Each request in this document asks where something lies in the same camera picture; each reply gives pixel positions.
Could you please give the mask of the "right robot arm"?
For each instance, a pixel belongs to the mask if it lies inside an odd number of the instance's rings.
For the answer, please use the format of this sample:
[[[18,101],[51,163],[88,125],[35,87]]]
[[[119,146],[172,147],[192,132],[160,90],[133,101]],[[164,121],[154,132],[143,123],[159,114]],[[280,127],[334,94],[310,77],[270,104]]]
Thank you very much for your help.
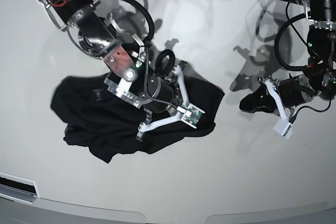
[[[78,38],[73,38],[72,43],[108,67],[110,72],[104,83],[115,97],[154,113],[168,109],[186,111],[188,96],[181,69],[175,65],[165,70],[150,68],[149,47],[155,24],[143,5],[135,0],[120,0],[134,7],[145,19],[149,29],[146,35],[122,28],[113,12],[105,18],[99,17],[96,9],[100,0],[37,1],[58,29],[78,30]]]

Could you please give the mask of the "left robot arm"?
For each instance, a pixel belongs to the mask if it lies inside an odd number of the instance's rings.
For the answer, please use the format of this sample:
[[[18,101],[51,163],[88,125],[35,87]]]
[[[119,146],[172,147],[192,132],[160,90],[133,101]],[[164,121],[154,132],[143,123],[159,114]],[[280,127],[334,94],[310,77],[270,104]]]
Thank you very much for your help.
[[[335,0],[309,0],[304,3],[304,13],[288,21],[275,38],[275,57],[286,70],[299,72],[285,80],[271,80],[271,88],[280,97],[280,103],[271,96],[266,79],[259,79],[259,88],[240,102],[243,112],[265,112],[279,115],[281,108],[307,108],[315,97],[331,102],[335,98]],[[306,48],[308,63],[304,66],[290,66],[280,55],[280,39],[293,23],[306,18],[311,21]]]

